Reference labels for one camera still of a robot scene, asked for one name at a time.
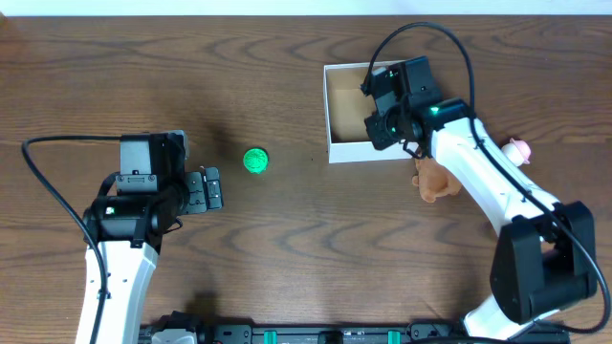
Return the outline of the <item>white cardboard box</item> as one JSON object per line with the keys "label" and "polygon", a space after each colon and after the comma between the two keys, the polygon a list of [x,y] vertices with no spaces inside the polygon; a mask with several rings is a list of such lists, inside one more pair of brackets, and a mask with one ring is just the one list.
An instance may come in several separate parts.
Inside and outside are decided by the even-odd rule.
{"label": "white cardboard box", "polygon": [[376,150],[369,140],[364,121],[376,110],[374,100],[365,97],[360,85],[367,62],[333,64],[323,67],[323,95],[328,162],[408,160],[400,144]]}

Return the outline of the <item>brown plush bear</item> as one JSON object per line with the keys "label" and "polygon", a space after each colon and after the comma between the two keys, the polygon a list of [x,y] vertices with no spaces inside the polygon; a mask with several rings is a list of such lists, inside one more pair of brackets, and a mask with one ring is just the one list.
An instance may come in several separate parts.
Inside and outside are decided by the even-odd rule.
{"label": "brown plush bear", "polygon": [[453,174],[434,159],[416,160],[415,167],[412,184],[418,187],[421,198],[427,203],[434,203],[438,198],[446,196],[456,196],[462,189],[462,184]]}

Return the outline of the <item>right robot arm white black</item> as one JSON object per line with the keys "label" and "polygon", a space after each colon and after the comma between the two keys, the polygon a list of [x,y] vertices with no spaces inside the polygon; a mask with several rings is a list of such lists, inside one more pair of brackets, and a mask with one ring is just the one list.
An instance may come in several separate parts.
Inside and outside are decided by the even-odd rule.
{"label": "right robot arm white black", "polygon": [[376,100],[365,125],[376,149],[419,144],[424,155],[456,178],[482,208],[497,233],[490,275],[491,296],[469,312],[471,337],[511,339],[545,317],[592,297],[611,295],[596,261],[595,224],[581,202],[562,204],[522,173],[492,142],[482,122],[462,99]]}

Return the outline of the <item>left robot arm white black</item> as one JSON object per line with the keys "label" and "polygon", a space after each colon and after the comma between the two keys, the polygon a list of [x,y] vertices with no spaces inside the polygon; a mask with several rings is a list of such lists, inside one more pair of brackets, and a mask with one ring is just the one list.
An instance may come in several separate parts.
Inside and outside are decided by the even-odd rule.
{"label": "left robot arm white black", "polygon": [[123,191],[153,182],[153,175],[111,174],[86,211],[95,245],[85,255],[87,280],[77,343],[136,343],[163,237],[181,227],[182,216],[223,207],[215,167],[185,173],[162,192]]}

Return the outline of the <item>green round toy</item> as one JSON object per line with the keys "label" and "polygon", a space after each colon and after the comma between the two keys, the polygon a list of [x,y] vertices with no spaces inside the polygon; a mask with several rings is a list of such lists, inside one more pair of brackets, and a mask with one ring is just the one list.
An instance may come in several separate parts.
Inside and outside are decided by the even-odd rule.
{"label": "green round toy", "polygon": [[267,170],[269,165],[269,155],[259,147],[249,149],[243,156],[245,168],[252,174],[261,174]]}

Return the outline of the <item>pink white duck toy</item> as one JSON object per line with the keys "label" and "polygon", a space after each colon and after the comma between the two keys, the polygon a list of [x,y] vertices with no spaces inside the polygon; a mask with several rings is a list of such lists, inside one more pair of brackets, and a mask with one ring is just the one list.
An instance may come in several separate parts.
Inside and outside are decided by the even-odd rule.
{"label": "pink white duck toy", "polygon": [[515,140],[510,138],[509,142],[501,148],[506,158],[515,166],[530,163],[532,150],[525,140]]}

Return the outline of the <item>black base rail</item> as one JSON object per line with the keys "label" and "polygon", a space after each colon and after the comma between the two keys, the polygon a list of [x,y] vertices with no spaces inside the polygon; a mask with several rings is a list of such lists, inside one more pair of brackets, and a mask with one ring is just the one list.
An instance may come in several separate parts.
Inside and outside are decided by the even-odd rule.
{"label": "black base rail", "polygon": [[478,343],[457,323],[416,321],[403,326],[328,327],[207,324],[183,312],[165,315],[140,329],[138,344],[407,344]]}

